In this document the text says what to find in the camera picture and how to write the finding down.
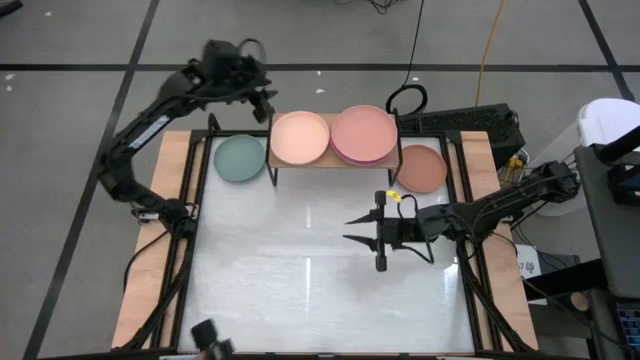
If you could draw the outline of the black blurry device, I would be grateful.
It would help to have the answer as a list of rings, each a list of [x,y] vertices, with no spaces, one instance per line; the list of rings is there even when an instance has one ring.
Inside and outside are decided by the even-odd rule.
[[[200,360],[232,360],[235,351],[230,339],[220,339],[212,319],[191,328],[193,341],[200,351]]]

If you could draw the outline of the teal plate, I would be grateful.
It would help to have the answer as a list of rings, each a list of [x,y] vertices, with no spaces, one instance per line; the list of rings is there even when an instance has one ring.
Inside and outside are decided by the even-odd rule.
[[[213,158],[217,174],[227,182],[247,182],[265,167],[265,147],[256,137],[233,135],[215,149]]]

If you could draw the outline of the yellow connector plug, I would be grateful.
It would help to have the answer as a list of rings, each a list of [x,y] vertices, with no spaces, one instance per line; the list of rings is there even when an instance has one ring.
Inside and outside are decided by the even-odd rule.
[[[513,183],[515,180],[517,171],[521,169],[522,166],[523,166],[523,161],[520,159],[519,156],[511,157],[507,163],[503,181],[507,183]]]

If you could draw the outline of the peach orange plate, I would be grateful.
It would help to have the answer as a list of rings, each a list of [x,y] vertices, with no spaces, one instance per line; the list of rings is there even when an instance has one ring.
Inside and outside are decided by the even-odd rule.
[[[287,165],[304,166],[318,160],[328,147],[330,130],[319,115],[294,111],[280,116],[270,136],[271,152]]]

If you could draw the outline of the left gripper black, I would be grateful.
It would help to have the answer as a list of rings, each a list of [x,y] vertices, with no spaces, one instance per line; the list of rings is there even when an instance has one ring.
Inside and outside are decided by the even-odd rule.
[[[234,100],[240,103],[248,102],[253,106],[255,120],[262,124],[273,116],[273,107],[269,99],[278,94],[277,90],[266,90],[272,80],[266,77],[263,64],[251,55],[239,55],[239,74],[241,75],[241,89]]]

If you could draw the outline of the terracotta plate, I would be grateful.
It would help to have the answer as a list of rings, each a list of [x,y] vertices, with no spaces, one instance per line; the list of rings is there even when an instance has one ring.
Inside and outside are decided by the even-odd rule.
[[[443,157],[430,147],[409,145],[402,149],[403,164],[398,182],[416,193],[432,193],[446,181],[448,173]]]

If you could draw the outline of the salmon pink plate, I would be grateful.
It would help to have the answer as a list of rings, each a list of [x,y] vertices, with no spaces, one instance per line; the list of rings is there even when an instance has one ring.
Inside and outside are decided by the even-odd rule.
[[[391,115],[370,105],[350,107],[331,127],[331,143],[349,158],[372,161],[396,146],[397,127]]]

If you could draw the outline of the white paper label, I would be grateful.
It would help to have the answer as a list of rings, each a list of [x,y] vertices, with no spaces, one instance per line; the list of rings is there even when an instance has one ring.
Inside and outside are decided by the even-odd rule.
[[[536,249],[533,246],[517,244],[517,259],[522,277],[529,279],[541,275],[541,267]]]

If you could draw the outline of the black keyboard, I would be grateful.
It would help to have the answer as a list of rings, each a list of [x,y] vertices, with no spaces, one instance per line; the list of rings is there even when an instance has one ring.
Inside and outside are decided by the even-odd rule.
[[[640,360],[640,302],[616,302],[614,313],[629,359]]]

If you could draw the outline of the wooden shelf with black legs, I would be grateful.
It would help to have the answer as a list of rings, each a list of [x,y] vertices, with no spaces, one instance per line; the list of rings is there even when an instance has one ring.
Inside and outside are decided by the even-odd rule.
[[[400,149],[400,134],[398,131],[398,126],[397,126],[397,121],[395,119],[395,117],[392,114],[389,114],[392,116],[392,118],[395,121],[396,127],[397,127],[397,139],[396,139],[396,146],[394,147],[393,154],[391,155],[390,158],[388,158],[386,161],[384,161],[382,164],[376,165],[376,166],[369,166],[369,167],[361,167],[361,166],[355,166],[355,165],[351,165],[345,161],[343,161],[342,159],[340,159],[337,154],[334,152],[334,150],[331,147],[331,127],[333,122],[335,121],[336,117],[339,114],[317,114],[319,116],[321,116],[327,123],[329,130],[330,130],[330,138],[329,138],[329,144],[327,149],[325,150],[325,152],[323,153],[323,155],[316,160],[315,162],[308,164],[308,165],[304,165],[304,166],[293,166],[293,165],[287,165],[286,163],[280,161],[279,159],[277,159],[274,154],[271,152],[271,147],[270,147],[270,136],[271,136],[271,129],[272,126],[274,124],[274,122],[282,115],[284,114],[275,114],[274,117],[269,121],[269,126],[268,126],[268,135],[267,135],[267,156],[266,156],[266,165],[268,168],[268,172],[270,174],[270,178],[271,178],[271,182],[273,185],[277,184],[277,179],[278,179],[278,170],[280,168],[330,168],[330,169],[337,169],[337,168],[379,168],[379,169],[386,169],[388,171],[388,181],[390,185],[393,185],[397,179],[398,173],[401,169],[402,166],[402,150]]]

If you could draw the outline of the grey desk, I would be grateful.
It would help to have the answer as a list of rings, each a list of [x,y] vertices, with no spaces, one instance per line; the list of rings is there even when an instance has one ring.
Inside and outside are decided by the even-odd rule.
[[[640,300],[616,298],[609,291],[601,289],[590,290],[588,298],[597,358],[599,360],[630,360],[629,348],[623,342],[619,332],[614,304],[616,302],[640,302]]]
[[[591,147],[574,150],[609,290],[640,299],[640,206],[618,204],[607,185],[610,166]]]

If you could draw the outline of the black box device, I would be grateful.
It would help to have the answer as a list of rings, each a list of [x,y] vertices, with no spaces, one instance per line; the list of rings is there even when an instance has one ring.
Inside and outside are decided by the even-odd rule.
[[[616,203],[640,206],[640,164],[619,164],[607,172],[608,188]]]

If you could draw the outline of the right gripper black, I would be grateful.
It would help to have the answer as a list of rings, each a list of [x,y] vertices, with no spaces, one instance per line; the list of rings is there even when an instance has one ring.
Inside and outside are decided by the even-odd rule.
[[[361,223],[376,223],[376,237],[368,238],[358,235],[344,235],[344,238],[366,245],[372,252],[375,252],[375,268],[378,272],[387,270],[386,246],[390,245],[392,250],[408,250],[418,255],[422,260],[426,256],[408,246],[409,242],[424,243],[415,219],[408,218],[387,218],[385,216],[387,193],[376,191],[374,193],[375,209],[370,210],[366,215],[355,220],[346,222],[346,225]]]

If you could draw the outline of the magenta plate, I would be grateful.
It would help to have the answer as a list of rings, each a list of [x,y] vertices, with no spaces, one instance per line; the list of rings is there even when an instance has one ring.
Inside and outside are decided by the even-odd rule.
[[[352,158],[349,158],[348,156],[344,155],[342,152],[339,151],[338,148],[336,148],[334,146],[333,143],[331,143],[331,147],[334,150],[334,152],[337,154],[337,156],[342,159],[343,161],[351,164],[351,165],[355,165],[355,166],[361,166],[361,167],[369,167],[369,166],[376,166],[379,164],[382,164],[384,161],[386,161],[388,158],[391,157],[391,155],[393,154],[393,151],[389,152],[387,155],[385,155],[384,157],[381,157],[379,159],[376,160],[372,160],[372,161],[360,161],[360,160],[355,160]]]

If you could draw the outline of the black metal frame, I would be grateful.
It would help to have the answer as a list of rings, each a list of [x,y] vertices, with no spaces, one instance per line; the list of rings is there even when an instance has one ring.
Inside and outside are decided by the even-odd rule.
[[[154,190],[173,197],[185,185],[186,198],[195,198],[196,179],[205,169],[205,135],[204,130],[168,131],[163,135],[152,179]],[[461,146],[473,196],[480,197],[496,191],[498,178],[488,135],[485,132],[463,131]],[[161,225],[155,222],[141,226],[136,248],[147,249],[130,269],[128,287],[113,337],[114,348],[124,345],[142,327],[161,296],[164,282],[172,279],[181,265],[187,243],[160,236],[161,232]],[[510,238],[509,228],[501,225],[484,243],[491,289],[496,306],[509,324],[528,345],[537,348],[517,258],[505,244]]]

